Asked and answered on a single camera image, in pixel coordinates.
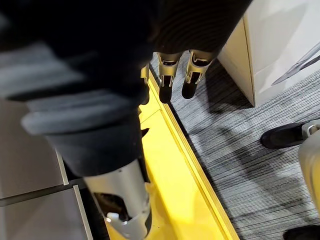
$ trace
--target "striped carpet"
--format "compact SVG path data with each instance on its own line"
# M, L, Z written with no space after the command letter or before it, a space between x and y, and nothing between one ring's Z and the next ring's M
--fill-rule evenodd
M251 107L216 61L195 96L181 96L189 53L181 57L171 104L240 239L282 240L284 231L318 224L298 148L266 149L267 130L320 117L320 71L268 103ZM158 72L157 58L151 62Z

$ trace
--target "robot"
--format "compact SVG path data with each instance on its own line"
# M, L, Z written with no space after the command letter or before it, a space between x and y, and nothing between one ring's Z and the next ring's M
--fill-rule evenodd
M148 62L156 52L159 98L168 103L179 59L190 51L181 94L192 98L250 3L2 0L0 97L27 104L24 128L83 177L119 233L142 240L152 219L138 118L148 102ZM319 209L319 120L297 127L301 168Z

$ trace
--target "yellow edge trim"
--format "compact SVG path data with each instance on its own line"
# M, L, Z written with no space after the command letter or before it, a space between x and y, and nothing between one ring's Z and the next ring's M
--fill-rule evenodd
M153 94L158 96L159 87L151 71L149 72L149 86ZM170 110L170 107L167 104L160 102L158 98L156 100L158 101L160 109L162 110L161 113L167 126L169 127L172 136L175 139L177 146L186 156L186 164L190 170L190 173L193 176L212 216L218 223L221 233L223 233L223 236L226 240L238 240L239 237L234 227L232 226L224 208L222 207L194 152L185 138L185 135L181 131L179 124Z

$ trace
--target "black sleeve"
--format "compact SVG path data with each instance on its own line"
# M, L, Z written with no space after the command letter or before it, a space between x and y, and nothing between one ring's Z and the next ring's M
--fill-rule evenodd
M152 0L0 1L0 97L26 102L24 128L76 175L143 158L140 70L156 9Z

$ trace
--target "white box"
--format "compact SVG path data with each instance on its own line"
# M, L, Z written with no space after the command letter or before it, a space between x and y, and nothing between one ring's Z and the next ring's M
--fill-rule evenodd
M219 61L253 106L274 98L320 69L320 0L253 0ZM315 63L297 71L297 64ZM272 85L287 73L287 79Z

